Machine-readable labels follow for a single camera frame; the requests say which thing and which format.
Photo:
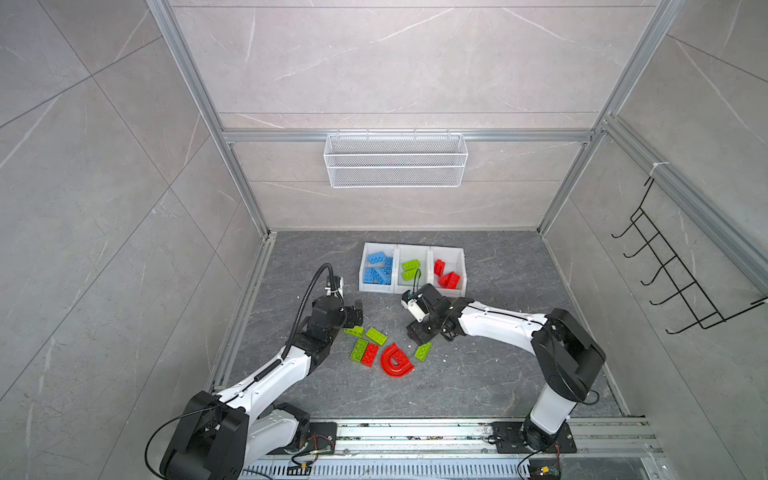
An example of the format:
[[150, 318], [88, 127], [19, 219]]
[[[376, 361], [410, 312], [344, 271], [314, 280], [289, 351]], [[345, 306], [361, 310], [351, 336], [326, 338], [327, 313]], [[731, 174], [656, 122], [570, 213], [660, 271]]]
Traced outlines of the red lego brick bottom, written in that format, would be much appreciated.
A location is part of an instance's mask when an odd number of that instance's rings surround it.
[[461, 281], [461, 276], [453, 272], [454, 275], [452, 277], [452, 281], [448, 285], [446, 289], [456, 289]]

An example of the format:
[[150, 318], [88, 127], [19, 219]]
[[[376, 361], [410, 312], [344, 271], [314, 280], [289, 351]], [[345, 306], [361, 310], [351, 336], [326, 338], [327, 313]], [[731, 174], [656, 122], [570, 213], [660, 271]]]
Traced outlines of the red lego brick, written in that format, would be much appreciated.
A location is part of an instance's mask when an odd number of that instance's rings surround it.
[[454, 275], [452, 277], [452, 281], [448, 285], [446, 289], [456, 289], [461, 281], [461, 276], [453, 272]]
[[453, 277], [453, 275], [454, 275], [454, 273], [453, 273], [453, 272], [449, 272], [449, 273], [447, 273], [447, 274], [445, 274], [445, 275], [441, 276], [441, 277], [439, 278], [439, 280], [438, 280], [438, 284], [439, 284], [441, 287], [443, 287], [443, 288], [447, 288], [447, 287], [448, 287], [448, 285], [450, 284], [450, 282], [452, 281], [452, 277]]
[[369, 343], [363, 352], [363, 356], [360, 363], [366, 367], [371, 368], [375, 362], [376, 356], [379, 351], [379, 346], [374, 343]]
[[446, 266], [446, 264], [445, 264], [444, 261], [436, 260], [435, 263], [434, 263], [434, 268], [433, 268], [434, 274], [437, 277], [443, 276], [444, 275], [444, 271], [445, 271], [445, 266]]

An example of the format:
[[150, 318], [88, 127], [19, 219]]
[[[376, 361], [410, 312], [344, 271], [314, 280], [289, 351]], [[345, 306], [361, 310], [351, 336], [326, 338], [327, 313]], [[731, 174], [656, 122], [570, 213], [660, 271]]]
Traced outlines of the green lego brick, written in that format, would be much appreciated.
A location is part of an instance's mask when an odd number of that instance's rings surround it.
[[364, 329], [363, 329], [362, 326], [354, 326], [352, 328], [345, 328], [344, 332], [349, 334], [349, 335], [358, 337], [358, 338], [362, 338], [363, 335], [364, 335]]
[[402, 278], [405, 281], [411, 281], [411, 280], [414, 280], [416, 278], [419, 278], [420, 276], [421, 276], [421, 270], [420, 269], [404, 271], [402, 273]]
[[350, 353], [350, 359], [354, 362], [361, 363], [368, 346], [369, 343], [367, 341], [358, 338]]
[[365, 336], [378, 346], [384, 346], [388, 341], [388, 336], [374, 327], [370, 327], [365, 332]]
[[404, 271], [416, 270], [420, 268], [420, 261], [415, 259], [401, 264]]

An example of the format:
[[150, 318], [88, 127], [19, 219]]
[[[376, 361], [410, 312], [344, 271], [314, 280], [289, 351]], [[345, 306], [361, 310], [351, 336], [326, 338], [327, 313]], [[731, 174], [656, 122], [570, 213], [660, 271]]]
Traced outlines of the green lego brick underside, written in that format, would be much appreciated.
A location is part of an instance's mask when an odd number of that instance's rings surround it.
[[431, 342], [428, 342], [424, 345], [419, 346], [414, 353], [414, 358], [421, 362], [424, 362], [428, 354], [430, 353], [431, 348], [432, 348]]

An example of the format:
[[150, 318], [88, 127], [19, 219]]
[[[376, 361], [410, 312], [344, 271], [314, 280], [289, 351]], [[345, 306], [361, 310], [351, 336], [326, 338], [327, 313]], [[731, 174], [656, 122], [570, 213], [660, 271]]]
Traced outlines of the blue lego brick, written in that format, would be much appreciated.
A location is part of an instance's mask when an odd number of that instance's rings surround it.
[[379, 285], [391, 284], [391, 273], [383, 268], [379, 268], [379, 267], [372, 268], [371, 277], [374, 284], [379, 284]]
[[378, 284], [378, 276], [374, 268], [365, 268], [363, 275], [364, 284]]
[[382, 267], [382, 270], [384, 272], [384, 277], [386, 279], [387, 285], [389, 285], [392, 282], [393, 264], [394, 264], [394, 259], [392, 257], [385, 258], [385, 262], [384, 262], [384, 266]]
[[367, 256], [367, 262], [371, 265], [385, 264], [388, 256], [384, 252], [375, 252]]

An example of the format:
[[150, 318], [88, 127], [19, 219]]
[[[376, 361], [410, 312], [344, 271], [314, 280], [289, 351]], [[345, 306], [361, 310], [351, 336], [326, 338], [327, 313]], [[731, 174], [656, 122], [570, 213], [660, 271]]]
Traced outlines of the white three-compartment bin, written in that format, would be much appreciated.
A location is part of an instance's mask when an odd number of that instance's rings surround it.
[[402, 294], [427, 283], [445, 296], [466, 295], [464, 250], [455, 247], [366, 243], [358, 286], [361, 292]]

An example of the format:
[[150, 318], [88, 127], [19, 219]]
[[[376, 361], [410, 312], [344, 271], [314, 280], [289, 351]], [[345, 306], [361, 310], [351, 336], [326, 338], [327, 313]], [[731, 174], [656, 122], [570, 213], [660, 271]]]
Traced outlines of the red arch lego piece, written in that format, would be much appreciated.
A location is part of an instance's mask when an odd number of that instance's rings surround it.
[[402, 378], [414, 370], [408, 356], [396, 344], [383, 351], [380, 366], [386, 375], [393, 378]]

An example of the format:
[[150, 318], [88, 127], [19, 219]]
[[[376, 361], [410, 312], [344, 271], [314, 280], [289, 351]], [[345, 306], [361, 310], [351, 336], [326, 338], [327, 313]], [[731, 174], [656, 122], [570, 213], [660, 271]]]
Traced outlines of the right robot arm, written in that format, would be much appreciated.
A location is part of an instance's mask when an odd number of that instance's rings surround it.
[[447, 297], [431, 284], [401, 296], [414, 321], [408, 337], [424, 345], [440, 335], [497, 340], [535, 356], [545, 386], [527, 414], [521, 436], [527, 448], [541, 451], [556, 443], [568, 418], [585, 404], [606, 355], [575, 317], [560, 308], [548, 314], [490, 307], [468, 297]]

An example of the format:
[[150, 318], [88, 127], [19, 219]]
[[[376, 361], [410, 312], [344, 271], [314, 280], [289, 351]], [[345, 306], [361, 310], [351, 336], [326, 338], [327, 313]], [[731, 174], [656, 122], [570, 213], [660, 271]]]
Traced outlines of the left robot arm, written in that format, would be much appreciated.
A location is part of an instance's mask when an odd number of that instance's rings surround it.
[[160, 479], [237, 479], [247, 461], [302, 444], [309, 415], [275, 401], [322, 364], [341, 330], [363, 318], [360, 300], [346, 305], [338, 294], [314, 300], [299, 331], [269, 362], [217, 394], [201, 391], [190, 399], [150, 472]]

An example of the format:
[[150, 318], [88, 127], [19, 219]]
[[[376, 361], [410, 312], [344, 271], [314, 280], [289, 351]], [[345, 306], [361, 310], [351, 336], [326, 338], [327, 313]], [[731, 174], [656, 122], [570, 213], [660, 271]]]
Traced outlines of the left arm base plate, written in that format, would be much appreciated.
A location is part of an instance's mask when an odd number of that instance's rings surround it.
[[300, 424], [292, 440], [277, 452], [286, 455], [307, 453], [320, 455], [334, 453], [337, 440], [338, 424], [336, 422], [310, 421]]

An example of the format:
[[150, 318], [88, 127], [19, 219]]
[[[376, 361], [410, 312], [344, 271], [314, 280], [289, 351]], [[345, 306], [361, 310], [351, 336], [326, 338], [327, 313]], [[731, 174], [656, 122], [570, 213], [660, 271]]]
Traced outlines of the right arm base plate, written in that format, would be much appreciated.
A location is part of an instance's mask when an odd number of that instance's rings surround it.
[[531, 421], [491, 423], [492, 433], [487, 438], [500, 454], [528, 454], [536, 451], [544, 453], [576, 453], [573, 434], [568, 423], [563, 423], [554, 434], [540, 429]]

